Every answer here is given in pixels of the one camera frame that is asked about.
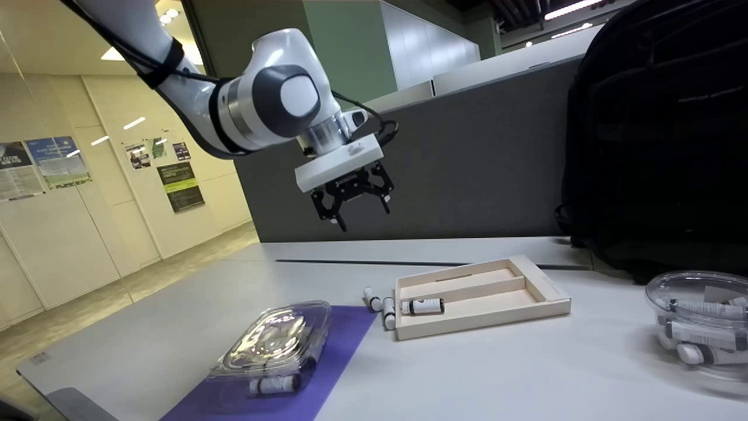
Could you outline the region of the grey office partition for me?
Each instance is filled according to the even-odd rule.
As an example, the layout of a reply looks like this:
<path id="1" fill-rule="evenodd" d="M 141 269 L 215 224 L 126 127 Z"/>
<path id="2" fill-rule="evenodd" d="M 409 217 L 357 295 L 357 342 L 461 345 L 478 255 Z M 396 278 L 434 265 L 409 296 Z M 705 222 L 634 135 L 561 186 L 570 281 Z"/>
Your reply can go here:
<path id="1" fill-rule="evenodd" d="M 236 160 L 262 242 L 555 236 L 562 200 L 568 90 L 581 59 L 548 64 L 385 113 L 394 183 L 386 214 L 363 195 L 324 222 L 296 184 L 296 142 Z"/>

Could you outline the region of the clear plastic bowl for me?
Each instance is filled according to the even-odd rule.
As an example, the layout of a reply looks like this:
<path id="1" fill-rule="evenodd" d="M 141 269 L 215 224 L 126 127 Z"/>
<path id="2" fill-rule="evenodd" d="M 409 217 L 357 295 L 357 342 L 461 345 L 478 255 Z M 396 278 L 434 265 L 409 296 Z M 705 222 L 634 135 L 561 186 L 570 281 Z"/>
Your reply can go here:
<path id="1" fill-rule="evenodd" d="M 647 303 L 652 307 L 655 317 L 655 332 L 657 328 L 657 314 L 662 309 L 662 297 L 664 294 L 703 294 L 707 286 L 724 288 L 737 291 L 740 294 L 748 294 L 748 278 L 740 275 L 724 274 L 714 271 L 673 271 L 666 272 L 654 277 L 645 287 Z M 681 362 L 678 356 L 666 351 L 677 358 L 678 362 L 689 371 L 695 371 L 711 380 L 723 381 L 734 384 L 740 388 L 748 389 L 748 368 L 744 366 L 694 366 Z"/>

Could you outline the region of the black poster green text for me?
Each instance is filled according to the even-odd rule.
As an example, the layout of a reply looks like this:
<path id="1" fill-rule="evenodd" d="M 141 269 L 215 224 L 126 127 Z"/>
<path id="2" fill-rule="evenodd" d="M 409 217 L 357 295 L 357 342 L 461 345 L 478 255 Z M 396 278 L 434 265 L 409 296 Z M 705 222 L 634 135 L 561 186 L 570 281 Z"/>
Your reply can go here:
<path id="1" fill-rule="evenodd" d="M 158 166 L 157 173 L 174 213 L 206 204 L 189 161 Z"/>

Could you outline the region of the wooden compartment box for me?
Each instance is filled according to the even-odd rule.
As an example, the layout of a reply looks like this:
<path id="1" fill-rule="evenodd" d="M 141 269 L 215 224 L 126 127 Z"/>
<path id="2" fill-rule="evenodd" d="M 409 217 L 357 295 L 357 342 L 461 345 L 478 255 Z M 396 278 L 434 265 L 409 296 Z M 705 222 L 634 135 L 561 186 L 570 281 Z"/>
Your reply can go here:
<path id="1" fill-rule="evenodd" d="M 441 315 L 402 315 L 408 299 L 442 298 Z M 572 299 L 525 255 L 462 265 L 396 280 L 396 338 L 447 333 L 565 316 Z"/>

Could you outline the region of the purple mat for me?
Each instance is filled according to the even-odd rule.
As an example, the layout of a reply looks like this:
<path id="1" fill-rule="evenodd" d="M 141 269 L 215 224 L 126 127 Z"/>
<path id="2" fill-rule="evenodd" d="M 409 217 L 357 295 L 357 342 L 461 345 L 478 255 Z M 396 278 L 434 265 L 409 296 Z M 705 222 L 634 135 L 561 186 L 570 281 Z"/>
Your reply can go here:
<path id="1" fill-rule="evenodd" d="M 243 383 L 204 380 L 159 421 L 314 421 L 375 318 L 363 306 L 332 306 L 321 360 L 296 394 L 249 397 Z"/>

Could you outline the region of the black backpack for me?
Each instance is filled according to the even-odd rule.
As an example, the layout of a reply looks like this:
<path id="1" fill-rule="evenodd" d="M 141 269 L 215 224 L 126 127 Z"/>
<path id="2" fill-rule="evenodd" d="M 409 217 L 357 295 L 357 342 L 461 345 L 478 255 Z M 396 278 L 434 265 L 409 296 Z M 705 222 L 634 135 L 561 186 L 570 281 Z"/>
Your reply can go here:
<path id="1" fill-rule="evenodd" d="M 568 92 L 555 216 L 639 285 L 748 278 L 748 0 L 635 0 L 601 27 Z"/>

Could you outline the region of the clear plastic clamshell container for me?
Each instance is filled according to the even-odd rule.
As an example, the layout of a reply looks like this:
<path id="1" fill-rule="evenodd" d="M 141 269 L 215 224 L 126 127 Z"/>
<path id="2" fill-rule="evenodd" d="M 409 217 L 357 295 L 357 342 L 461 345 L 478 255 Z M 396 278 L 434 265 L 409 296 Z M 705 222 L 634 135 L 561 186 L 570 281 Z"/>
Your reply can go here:
<path id="1" fill-rule="evenodd" d="M 257 378 L 310 375 L 327 344 L 331 314 L 326 301 L 265 310 L 217 360 L 207 380 L 234 381 L 248 389 Z"/>

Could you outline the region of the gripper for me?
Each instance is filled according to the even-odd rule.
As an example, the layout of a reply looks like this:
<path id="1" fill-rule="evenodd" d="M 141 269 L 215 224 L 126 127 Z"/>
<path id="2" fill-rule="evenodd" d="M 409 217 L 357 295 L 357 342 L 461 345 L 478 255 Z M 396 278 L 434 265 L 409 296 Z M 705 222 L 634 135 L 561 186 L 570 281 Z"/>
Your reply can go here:
<path id="1" fill-rule="evenodd" d="M 382 203 L 386 214 L 391 214 L 389 208 L 390 194 L 394 190 L 384 165 L 375 162 L 371 168 L 362 166 L 348 175 L 328 182 L 323 188 L 314 189 L 311 199 L 318 217 L 337 225 L 342 232 L 347 232 L 347 224 L 340 215 L 342 203 L 353 200 L 360 195 L 376 195 Z M 325 199 L 332 199 L 332 203 L 325 205 Z"/>

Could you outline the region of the black and white poster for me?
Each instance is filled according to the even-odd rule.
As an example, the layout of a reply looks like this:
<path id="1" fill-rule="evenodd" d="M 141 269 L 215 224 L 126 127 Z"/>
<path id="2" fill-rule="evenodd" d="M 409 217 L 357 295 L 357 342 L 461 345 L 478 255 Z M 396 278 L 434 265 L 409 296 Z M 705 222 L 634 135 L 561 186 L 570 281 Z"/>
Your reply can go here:
<path id="1" fill-rule="evenodd" d="M 22 142 L 0 142 L 0 202 L 45 194 Z"/>

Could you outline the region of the heap of small white bottles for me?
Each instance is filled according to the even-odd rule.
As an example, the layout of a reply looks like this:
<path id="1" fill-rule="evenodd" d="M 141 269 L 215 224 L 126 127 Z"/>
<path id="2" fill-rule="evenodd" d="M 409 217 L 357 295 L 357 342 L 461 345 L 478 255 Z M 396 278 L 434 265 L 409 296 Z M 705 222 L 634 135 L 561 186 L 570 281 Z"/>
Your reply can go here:
<path id="1" fill-rule="evenodd" d="M 707 286 L 703 294 L 664 294 L 657 338 L 682 363 L 748 368 L 748 294 Z"/>

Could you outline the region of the small photo poster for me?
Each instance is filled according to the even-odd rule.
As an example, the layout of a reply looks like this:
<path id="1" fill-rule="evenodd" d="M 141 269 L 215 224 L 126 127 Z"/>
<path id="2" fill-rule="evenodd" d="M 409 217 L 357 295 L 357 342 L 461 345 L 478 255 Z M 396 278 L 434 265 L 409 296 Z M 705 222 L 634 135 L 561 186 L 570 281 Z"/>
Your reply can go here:
<path id="1" fill-rule="evenodd" d="M 133 170 L 151 167 L 151 157 L 145 144 L 131 144 L 131 146 L 125 146 L 124 151 Z"/>

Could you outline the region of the blue and green poster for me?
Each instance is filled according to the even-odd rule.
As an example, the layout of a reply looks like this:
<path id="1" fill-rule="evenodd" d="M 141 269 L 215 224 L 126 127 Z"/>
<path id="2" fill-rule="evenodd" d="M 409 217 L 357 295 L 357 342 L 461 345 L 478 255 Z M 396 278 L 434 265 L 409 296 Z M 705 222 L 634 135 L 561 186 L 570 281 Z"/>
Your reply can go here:
<path id="1" fill-rule="evenodd" d="M 93 181 L 91 171 L 71 136 L 27 140 L 26 147 L 49 190 Z"/>

